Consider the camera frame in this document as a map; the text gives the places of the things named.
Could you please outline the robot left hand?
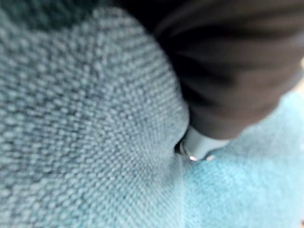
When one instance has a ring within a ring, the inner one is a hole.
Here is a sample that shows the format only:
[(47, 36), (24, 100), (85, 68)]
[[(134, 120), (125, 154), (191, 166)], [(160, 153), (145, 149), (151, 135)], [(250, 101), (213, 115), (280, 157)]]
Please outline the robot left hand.
[(190, 125), (181, 154), (197, 161), (267, 117), (300, 81), (301, 0), (122, 0), (179, 78)]

